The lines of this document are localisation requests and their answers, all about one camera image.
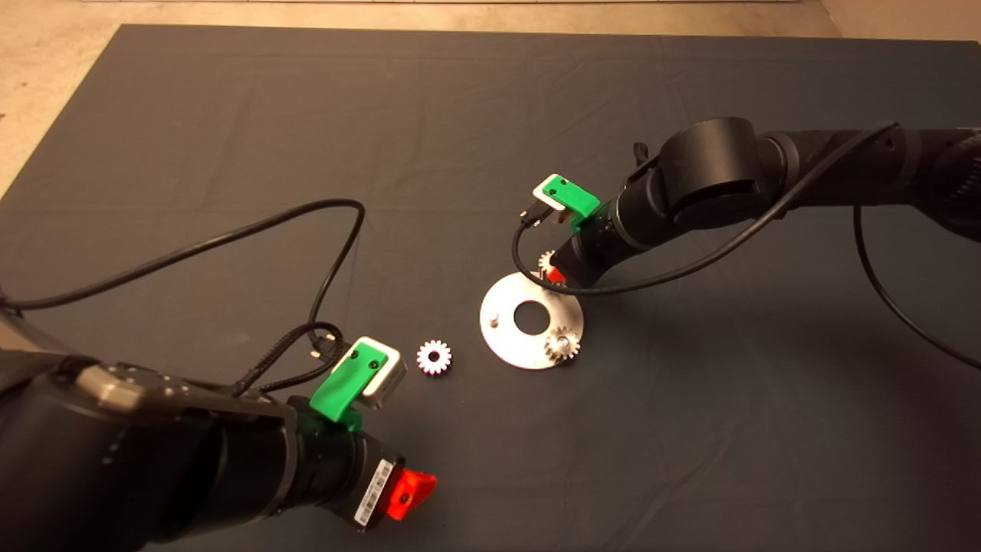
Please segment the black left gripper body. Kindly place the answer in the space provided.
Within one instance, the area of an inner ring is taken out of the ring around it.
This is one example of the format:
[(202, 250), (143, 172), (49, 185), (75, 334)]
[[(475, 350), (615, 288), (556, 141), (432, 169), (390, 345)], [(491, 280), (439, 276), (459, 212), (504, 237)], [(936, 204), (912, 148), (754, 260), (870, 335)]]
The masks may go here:
[(360, 532), (386, 515), (405, 458), (364, 431), (301, 429), (297, 470), (281, 510), (313, 506)]

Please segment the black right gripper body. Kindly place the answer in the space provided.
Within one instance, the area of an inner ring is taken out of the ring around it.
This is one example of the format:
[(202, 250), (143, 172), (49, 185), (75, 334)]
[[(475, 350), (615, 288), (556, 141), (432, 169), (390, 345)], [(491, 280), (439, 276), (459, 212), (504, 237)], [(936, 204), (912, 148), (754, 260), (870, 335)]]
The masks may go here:
[(650, 250), (626, 231), (618, 200), (610, 199), (557, 249), (557, 271), (567, 285), (593, 288), (614, 266)]

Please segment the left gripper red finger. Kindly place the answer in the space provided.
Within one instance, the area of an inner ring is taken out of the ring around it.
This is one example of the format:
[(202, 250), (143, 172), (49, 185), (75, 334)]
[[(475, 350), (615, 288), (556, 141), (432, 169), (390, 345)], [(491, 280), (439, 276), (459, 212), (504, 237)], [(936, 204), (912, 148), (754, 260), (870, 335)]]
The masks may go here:
[(402, 521), (430, 497), (437, 488), (438, 478), (423, 471), (396, 469), (393, 482), (395, 485), (390, 489), (386, 502), (386, 516)]

